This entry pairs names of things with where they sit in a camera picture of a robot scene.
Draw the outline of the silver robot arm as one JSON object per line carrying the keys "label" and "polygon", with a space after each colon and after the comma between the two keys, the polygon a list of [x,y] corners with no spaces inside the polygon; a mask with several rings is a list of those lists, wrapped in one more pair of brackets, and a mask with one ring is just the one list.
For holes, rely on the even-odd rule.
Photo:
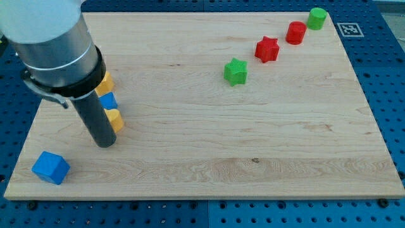
{"label": "silver robot arm", "polygon": [[66,108],[102,81],[105,64],[84,20],[82,0],[2,0],[1,32],[26,66],[35,94]]}

